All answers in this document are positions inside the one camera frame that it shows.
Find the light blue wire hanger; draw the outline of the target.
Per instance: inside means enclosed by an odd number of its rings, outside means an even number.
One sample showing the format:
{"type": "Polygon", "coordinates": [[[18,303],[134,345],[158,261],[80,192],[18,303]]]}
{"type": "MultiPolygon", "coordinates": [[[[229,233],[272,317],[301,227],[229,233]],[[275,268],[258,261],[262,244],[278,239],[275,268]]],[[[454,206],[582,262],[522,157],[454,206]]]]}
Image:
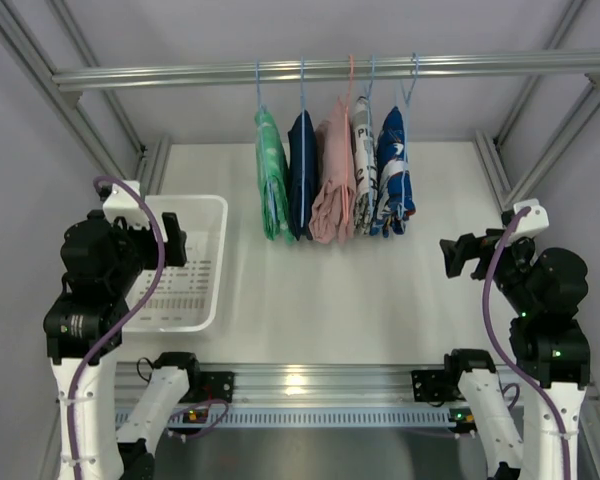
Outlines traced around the light blue wire hanger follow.
{"type": "Polygon", "coordinates": [[[263,192],[266,197],[266,216],[268,220],[265,222],[267,238],[274,240],[277,236],[276,227],[278,226],[277,220],[277,207],[276,199],[273,192],[272,179],[269,175],[267,153],[264,143],[264,113],[265,106],[262,99],[261,91],[261,76],[260,76],[260,62],[255,62],[255,85],[256,85],[256,97],[257,97],[257,138],[260,146],[260,166],[259,171],[263,176],[263,192]]]}

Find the green patterned trousers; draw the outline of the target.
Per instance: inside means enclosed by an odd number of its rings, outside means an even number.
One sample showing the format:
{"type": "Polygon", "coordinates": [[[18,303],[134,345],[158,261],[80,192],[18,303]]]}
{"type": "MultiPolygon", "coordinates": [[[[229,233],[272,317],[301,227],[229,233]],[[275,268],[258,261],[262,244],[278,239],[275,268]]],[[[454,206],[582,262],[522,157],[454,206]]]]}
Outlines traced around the green patterned trousers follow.
{"type": "Polygon", "coordinates": [[[265,107],[257,111],[254,121],[257,185],[264,235],[268,240],[281,237],[291,244],[295,237],[290,228],[287,195],[290,178],[280,133],[272,114],[265,107]]]}

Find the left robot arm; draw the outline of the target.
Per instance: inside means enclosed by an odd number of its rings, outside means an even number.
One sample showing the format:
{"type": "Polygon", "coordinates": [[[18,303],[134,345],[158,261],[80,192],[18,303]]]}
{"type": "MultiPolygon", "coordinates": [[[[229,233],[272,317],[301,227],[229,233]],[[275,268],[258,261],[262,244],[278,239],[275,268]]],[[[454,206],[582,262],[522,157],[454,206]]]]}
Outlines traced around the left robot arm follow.
{"type": "Polygon", "coordinates": [[[134,230],[122,218],[107,220],[101,210],[65,232],[62,292],[43,321],[58,391],[62,479],[153,478],[172,412],[201,382],[194,354],[163,352],[131,415],[115,423],[118,324],[138,310],[126,296],[143,271],[182,267],[187,260],[177,216],[168,212],[161,220],[164,246],[152,228],[134,230]]]}

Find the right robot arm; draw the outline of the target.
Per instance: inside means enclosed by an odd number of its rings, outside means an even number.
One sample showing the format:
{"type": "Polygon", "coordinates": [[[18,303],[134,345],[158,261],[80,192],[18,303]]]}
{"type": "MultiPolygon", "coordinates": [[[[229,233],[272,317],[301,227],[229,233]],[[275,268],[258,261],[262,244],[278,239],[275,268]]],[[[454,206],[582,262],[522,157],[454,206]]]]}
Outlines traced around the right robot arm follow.
{"type": "Polygon", "coordinates": [[[588,294],[588,268],[564,248],[537,252],[530,235],[489,229],[443,240],[445,273],[469,260],[483,283],[487,336],[519,378],[523,426],[505,403],[495,362],[484,350],[455,349],[445,372],[470,407],[491,479],[574,479],[579,420],[590,383],[591,349],[576,315],[588,294]]]}

